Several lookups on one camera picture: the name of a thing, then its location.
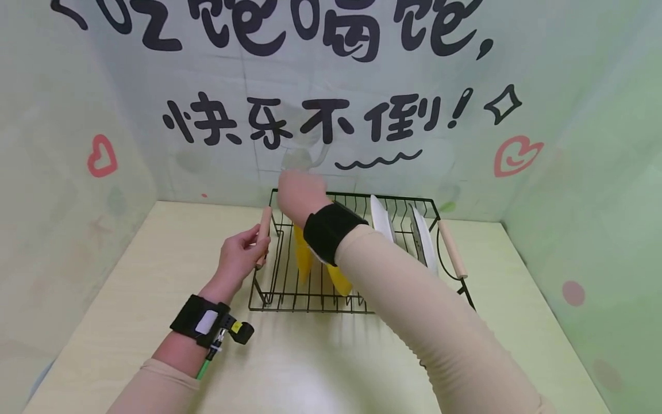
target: finger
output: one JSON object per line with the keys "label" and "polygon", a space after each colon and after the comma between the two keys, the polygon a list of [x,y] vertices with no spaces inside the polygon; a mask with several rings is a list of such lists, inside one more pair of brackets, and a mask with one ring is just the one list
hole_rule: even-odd
{"label": "finger", "polygon": [[257,261],[267,253],[269,248],[269,243],[271,242],[271,237],[265,237],[255,244],[255,246],[250,246],[246,250],[250,252],[250,257],[252,260]]}
{"label": "finger", "polygon": [[247,241],[251,240],[253,236],[258,235],[258,231],[260,231],[259,223],[246,231],[242,231],[241,233],[235,234],[234,236],[232,236],[232,238],[241,241],[242,244],[245,246]]}
{"label": "finger", "polygon": [[258,241],[258,235],[255,234],[250,240],[245,240],[244,248],[249,247],[251,244],[255,244]]}

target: wooden handle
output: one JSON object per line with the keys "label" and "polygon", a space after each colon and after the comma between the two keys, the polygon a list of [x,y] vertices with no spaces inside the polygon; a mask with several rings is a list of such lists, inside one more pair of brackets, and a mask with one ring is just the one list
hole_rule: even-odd
{"label": "wooden handle", "polygon": [[453,264],[453,269],[455,269],[455,276],[458,279],[464,279],[467,277],[467,270],[464,267],[464,262],[462,262],[462,257],[457,251],[457,246],[455,241],[451,236],[451,231],[446,226],[446,223],[443,220],[439,220],[439,233],[442,234],[442,239],[446,245],[446,250],[448,251],[448,256],[451,258],[451,263]]}
{"label": "wooden handle", "polygon": [[[269,236],[269,228],[271,227],[271,207],[267,206],[264,207],[264,210],[262,210],[262,219],[260,220],[260,231],[258,232],[258,242],[263,240],[265,237]],[[255,263],[255,269],[262,269],[262,266],[264,266],[264,262],[267,259],[267,255],[265,254],[261,258],[258,259],[258,261]]]}

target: yellow plate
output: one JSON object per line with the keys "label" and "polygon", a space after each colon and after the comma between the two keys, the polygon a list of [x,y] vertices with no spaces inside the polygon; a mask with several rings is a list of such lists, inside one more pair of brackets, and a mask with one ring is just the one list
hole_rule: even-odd
{"label": "yellow plate", "polygon": [[328,270],[329,276],[331,277],[331,282],[333,282],[333,285],[336,286],[338,293],[343,296],[349,295],[352,291],[352,284],[349,280],[347,280],[347,278],[345,278],[345,275],[340,272],[340,269],[335,268],[330,264],[326,265],[326,269]]}
{"label": "yellow plate", "polygon": [[306,240],[303,239],[303,230],[294,226],[295,255],[297,256],[297,268],[299,269],[299,283],[306,283],[310,269],[312,268],[312,252],[308,248]]}

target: white plate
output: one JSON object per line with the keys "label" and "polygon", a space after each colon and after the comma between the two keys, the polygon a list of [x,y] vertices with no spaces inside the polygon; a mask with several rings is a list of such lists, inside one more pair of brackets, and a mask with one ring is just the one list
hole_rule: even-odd
{"label": "white plate", "polygon": [[373,217],[375,230],[383,234],[391,243],[395,243],[395,233],[391,226],[389,213],[374,195],[370,196],[370,214]]}
{"label": "white plate", "polygon": [[411,220],[412,233],[414,233],[414,244],[416,245],[416,252],[418,253],[418,261],[427,266],[428,269],[437,276],[437,257],[434,254],[434,245],[432,244],[432,237],[428,231],[428,225],[425,222],[423,215],[418,212],[412,203],[409,203],[407,214]]}

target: black wrist strap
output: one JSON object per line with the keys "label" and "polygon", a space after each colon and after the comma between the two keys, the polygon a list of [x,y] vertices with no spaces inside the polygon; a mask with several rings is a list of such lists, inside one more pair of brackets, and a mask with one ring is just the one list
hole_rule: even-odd
{"label": "black wrist strap", "polygon": [[318,258],[336,265],[336,250],[342,239],[358,225],[368,224],[359,215],[334,201],[308,216],[303,238]]}
{"label": "black wrist strap", "polygon": [[195,339],[203,348],[209,348],[218,336],[230,307],[225,303],[213,303],[202,297],[191,295],[179,311],[170,329]]}

